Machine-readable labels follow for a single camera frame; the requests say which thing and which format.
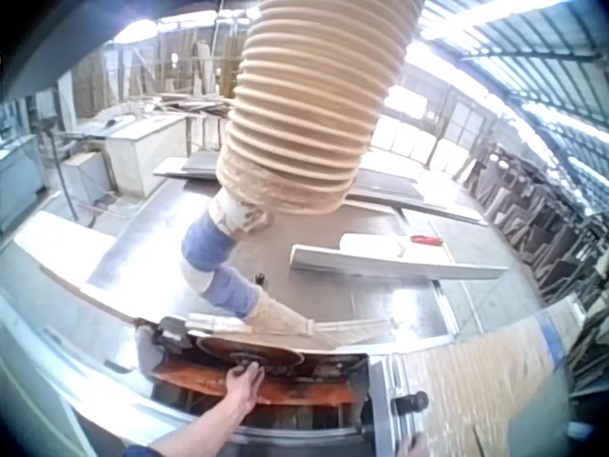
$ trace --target metal table top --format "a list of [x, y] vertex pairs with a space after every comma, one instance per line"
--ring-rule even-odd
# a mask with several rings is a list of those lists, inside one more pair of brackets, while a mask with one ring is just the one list
[[[179, 267], [182, 237], [217, 190], [215, 183], [167, 181], [117, 239], [88, 283], [151, 322], [190, 312], [226, 315], [189, 288]], [[239, 243], [228, 262], [248, 278], [262, 272], [271, 296], [317, 321], [393, 317], [402, 322], [395, 334], [370, 343], [452, 337], [442, 314], [448, 305], [437, 283], [290, 269], [294, 244], [338, 248], [345, 233], [404, 235], [397, 214], [382, 209], [344, 205], [323, 216], [277, 217], [270, 228]]]

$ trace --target factory floor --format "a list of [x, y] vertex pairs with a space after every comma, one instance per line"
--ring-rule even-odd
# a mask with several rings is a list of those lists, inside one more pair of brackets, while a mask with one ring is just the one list
[[[447, 176], [408, 166], [426, 189], [454, 196], [455, 203], [481, 210], [477, 202]], [[135, 215], [138, 202], [108, 201], [96, 214], [92, 227], [119, 236]], [[62, 195], [53, 198], [45, 210], [70, 219]], [[77, 207], [85, 225], [91, 211]], [[459, 338], [481, 333], [525, 318], [541, 308], [541, 300], [531, 274], [513, 250], [493, 228], [477, 227], [449, 219], [408, 212], [411, 227], [430, 222], [447, 244], [454, 261], [466, 264], [509, 266], [499, 281], [443, 282], [442, 287], [461, 330]], [[28, 255], [8, 243], [0, 252], [0, 293], [36, 328], [53, 327], [88, 356], [123, 366], [135, 363], [132, 329], [82, 300], [66, 293], [52, 282]], [[569, 422], [567, 384], [558, 371], [550, 378], [540, 396], [511, 424], [512, 456], [565, 455], [568, 450], [566, 427]]]

